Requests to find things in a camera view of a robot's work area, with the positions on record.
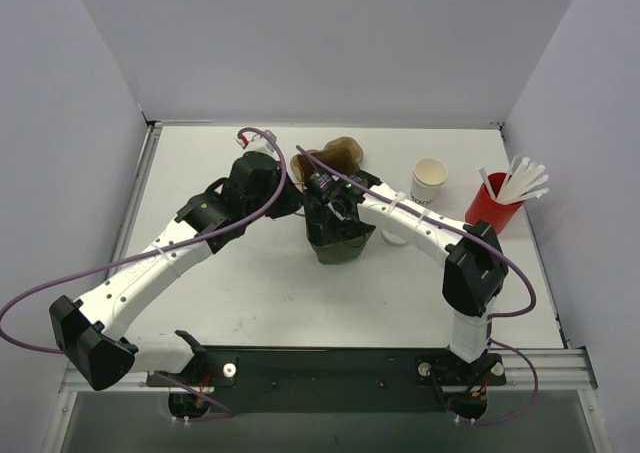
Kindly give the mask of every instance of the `gray wall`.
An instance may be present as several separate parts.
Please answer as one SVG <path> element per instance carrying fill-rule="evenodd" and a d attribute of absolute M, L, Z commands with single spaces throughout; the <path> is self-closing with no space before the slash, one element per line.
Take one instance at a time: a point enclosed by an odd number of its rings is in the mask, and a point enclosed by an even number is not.
<path fill-rule="evenodd" d="M 0 0 L 0 302 L 104 262 L 145 124 L 80 0 Z M 53 346 L 44 292 L 3 326 Z M 0 341 L 0 450 L 39 451 L 66 362 Z"/>
<path fill-rule="evenodd" d="M 574 0 L 507 121 L 545 163 L 528 211 L 562 324 L 592 355 L 615 451 L 638 451 L 640 2 Z"/>
<path fill-rule="evenodd" d="M 506 119 L 571 0 L 83 0 L 152 119 Z"/>

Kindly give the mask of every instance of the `white paper cup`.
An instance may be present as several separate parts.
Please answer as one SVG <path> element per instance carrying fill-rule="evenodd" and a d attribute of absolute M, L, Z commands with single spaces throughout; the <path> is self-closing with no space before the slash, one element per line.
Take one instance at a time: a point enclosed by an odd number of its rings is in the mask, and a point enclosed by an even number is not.
<path fill-rule="evenodd" d="M 411 199 L 419 205 L 428 205 L 447 181 L 449 172 L 439 160 L 426 158 L 416 163 L 411 182 Z"/>

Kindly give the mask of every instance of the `red cup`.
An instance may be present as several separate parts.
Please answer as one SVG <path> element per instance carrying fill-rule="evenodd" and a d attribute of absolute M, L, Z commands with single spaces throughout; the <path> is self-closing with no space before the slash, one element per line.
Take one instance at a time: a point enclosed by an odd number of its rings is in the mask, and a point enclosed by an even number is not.
<path fill-rule="evenodd" d="M 489 183 L 496 196 L 500 192 L 505 176 L 507 176 L 506 173 L 492 173 L 489 175 Z M 519 201 L 510 205 L 503 205 L 492 200 L 487 187 L 482 183 L 464 219 L 472 225 L 475 225 L 478 220 L 484 220 L 493 226 L 496 233 L 499 234 L 523 204 L 524 201 Z"/>

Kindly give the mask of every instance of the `white table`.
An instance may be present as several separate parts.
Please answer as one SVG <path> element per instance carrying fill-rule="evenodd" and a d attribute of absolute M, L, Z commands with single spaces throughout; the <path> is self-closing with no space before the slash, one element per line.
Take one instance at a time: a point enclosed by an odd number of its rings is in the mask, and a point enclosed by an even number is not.
<path fill-rule="evenodd" d="M 242 152 L 238 127 L 165 126 L 160 135 L 128 255 L 141 251 L 194 194 L 227 176 Z M 272 127 L 289 160 L 295 145 L 322 148 L 352 136 L 365 151 L 363 168 L 396 190 L 408 191 L 413 165 L 442 160 L 449 178 L 431 207 L 464 219 L 480 177 L 505 171 L 507 157 L 494 130 L 408 130 Z M 494 321 L 493 336 L 521 348 L 562 348 L 554 309 L 523 211 L 500 235 L 502 248 L 531 279 L 536 309 Z M 444 347 L 452 310 L 442 297 L 442 274 L 413 247 L 388 245 L 379 233 L 363 254 L 341 266 L 320 264 L 307 243 L 304 219 L 263 219 L 213 258 L 176 281 L 132 324 L 128 337 L 184 329 L 202 344 L 269 346 Z M 528 304 L 510 272 L 499 311 Z"/>

